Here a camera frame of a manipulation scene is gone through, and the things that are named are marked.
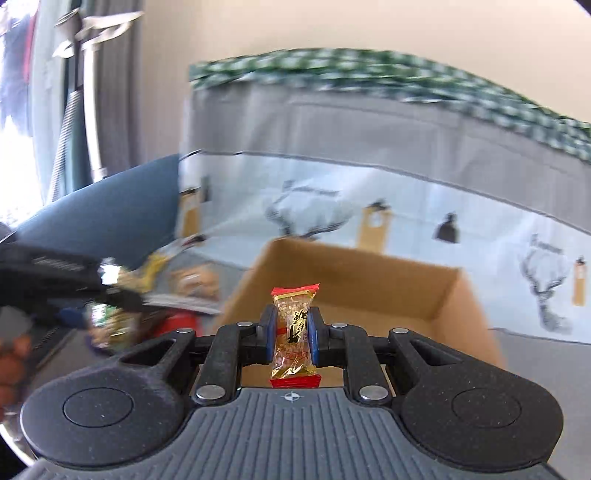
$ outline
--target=cream wall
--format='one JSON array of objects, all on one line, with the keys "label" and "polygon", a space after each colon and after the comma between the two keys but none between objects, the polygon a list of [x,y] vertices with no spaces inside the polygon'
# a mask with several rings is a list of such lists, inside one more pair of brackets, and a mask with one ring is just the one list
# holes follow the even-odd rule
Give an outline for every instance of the cream wall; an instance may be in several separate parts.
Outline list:
[{"label": "cream wall", "polygon": [[[591,121],[591,17],[574,0],[145,1],[146,42],[170,37],[143,55],[144,110],[165,111],[156,123],[168,129],[180,127],[189,63],[297,47],[413,53]],[[171,142],[154,127],[147,158],[177,151],[178,131]]]}]

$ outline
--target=curtain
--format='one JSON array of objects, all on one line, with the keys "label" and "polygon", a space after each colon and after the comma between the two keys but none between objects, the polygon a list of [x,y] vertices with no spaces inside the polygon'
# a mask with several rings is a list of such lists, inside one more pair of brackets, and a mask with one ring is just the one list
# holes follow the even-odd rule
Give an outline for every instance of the curtain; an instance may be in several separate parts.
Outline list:
[{"label": "curtain", "polygon": [[[141,10],[142,0],[85,0],[85,15]],[[107,175],[140,164],[139,39],[141,20],[118,38],[100,45],[96,64],[96,109],[100,156]]]}]

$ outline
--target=crosshair marking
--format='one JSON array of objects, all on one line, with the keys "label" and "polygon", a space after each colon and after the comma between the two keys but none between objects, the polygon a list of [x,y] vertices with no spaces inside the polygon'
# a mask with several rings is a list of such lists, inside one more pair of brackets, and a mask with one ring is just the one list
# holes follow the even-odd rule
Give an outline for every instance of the crosshair marking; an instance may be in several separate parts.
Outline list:
[{"label": "crosshair marking", "polygon": [[283,395],[283,398],[290,402],[295,402],[301,398],[301,395],[297,394],[296,392],[289,392]]}]

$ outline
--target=printed curtain panel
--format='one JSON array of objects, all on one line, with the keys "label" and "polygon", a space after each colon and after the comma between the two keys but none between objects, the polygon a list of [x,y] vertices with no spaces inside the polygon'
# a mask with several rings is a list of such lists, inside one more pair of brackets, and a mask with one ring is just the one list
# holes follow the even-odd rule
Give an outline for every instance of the printed curtain panel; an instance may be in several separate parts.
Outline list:
[{"label": "printed curtain panel", "polygon": [[492,327],[591,343],[589,124],[389,51],[190,78],[177,230],[206,237],[200,256],[244,270],[292,235],[462,267]]}]

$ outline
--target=open cardboard box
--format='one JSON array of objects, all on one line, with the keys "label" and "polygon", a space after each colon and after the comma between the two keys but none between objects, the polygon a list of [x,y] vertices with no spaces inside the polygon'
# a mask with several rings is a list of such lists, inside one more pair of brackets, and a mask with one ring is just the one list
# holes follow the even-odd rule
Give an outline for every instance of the open cardboard box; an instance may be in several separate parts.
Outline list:
[{"label": "open cardboard box", "polygon": [[[457,268],[281,238],[270,242],[228,300],[217,326],[256,321],[274,287],[320,283],[312,305],[325,323],[346,322],[368,335],[406,327],[498,367],[504,362],[469,281]],[[321,387],[343,384],[339,368],[320,368]],[[242,371],[242,385],[268,387],[270,366]]]}]

